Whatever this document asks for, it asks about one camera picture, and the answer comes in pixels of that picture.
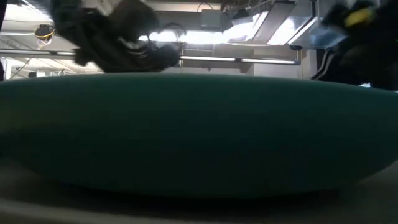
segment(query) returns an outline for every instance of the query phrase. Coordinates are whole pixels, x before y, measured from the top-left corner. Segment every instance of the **ceiling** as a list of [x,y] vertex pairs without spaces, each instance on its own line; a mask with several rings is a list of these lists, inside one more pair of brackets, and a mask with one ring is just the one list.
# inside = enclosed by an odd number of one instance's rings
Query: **ceiling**
[[[28,7],[24,6],[24,1],[35,3],[35,7],[43,11],[34,12]],[[119,0],[85,0],[85,7],[98,8],[105,14],[109,14],[113,8],[117,5]],[[155,10],[159,21],[163,24],[168,22],[178,22],[186,30],[202,30],[201,26],[201,9],[210,9],[211,5],[214,9],[233,9],[238,6],[253,6],[258,4],[258,0],[207,0],[206,4],[200,6],[199,12],[198,6],[200,2],[193,2],[189,0],[156,0],[156,1],[145,1],[150,7]],[[337,0],[319,0],[317,5],[317,16],[322,17],[325,15],[327,10]],[[45,15],[45,8],[38,0],[12,0],[9,1],[12,5],[9,5],[6,18],[3,24],[2,33],[31,33],[38,27],[39,24],[51,24],[51,20]],[[311,0],[298,0],[297,5],[290,12],[286,19],[285,25],[290,31],[295,32],[300,26],[303,26],[312,16],[312,5]],[[227,17],[223,17],[223,27],[232,27],[231,20]],[[284,25],[280,27],[280,31],[275,33],[277,38],[281,39],[286,35],[286,32],[282,30]],[[330,45],[333,41],[341,38],[340,34],[325,31],[318,26],[318,22],[315,22],[304,32],[293,44],[302,45],[306,49],[322,48],[326,45]],[[266,46],[261,40],[241,42],[237,41],[229,44],[186,44],[184,55],[191,56],[213,56],[213,57],[244,57],[244,58],[274,58],[274,59],[286,59],[296,60],[297,53],[290,49],[287,45],[272,45]],[[37,39],[34,35],[0,35],[0,48],[2,49],[25,49],[35,50],[37,48]],[[46,45],[44,50],[54,51],[71,51],[76,46],[62,39],[61,37],[55,36],[50,45]],[[29,58],[26,56],[13,57],[16,64],[25,64]],[[249,70],[250,64],[243,63],[218,63],[218,62],[200,62],[200,61],[187,61],[184,62],[184,67],[196,67],[196,68],[236,68],[242,72]],[[48,71],[61,71],[67,70],[71,73],[98,73],[100,69],[93,64],[89,64],[88,67],[81,67],[74,64],[70,60],[51,60],[51,59],[35,59],[29,62],[26,66],[29,69],[46,68]]]

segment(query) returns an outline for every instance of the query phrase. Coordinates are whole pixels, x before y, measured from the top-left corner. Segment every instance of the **table surface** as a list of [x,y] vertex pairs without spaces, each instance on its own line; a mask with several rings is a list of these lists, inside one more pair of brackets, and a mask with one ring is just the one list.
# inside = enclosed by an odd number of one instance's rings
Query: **table surface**
[[60,184],[0,159],[0,223],[398,223],[398,162],[341,190],[175,200]]

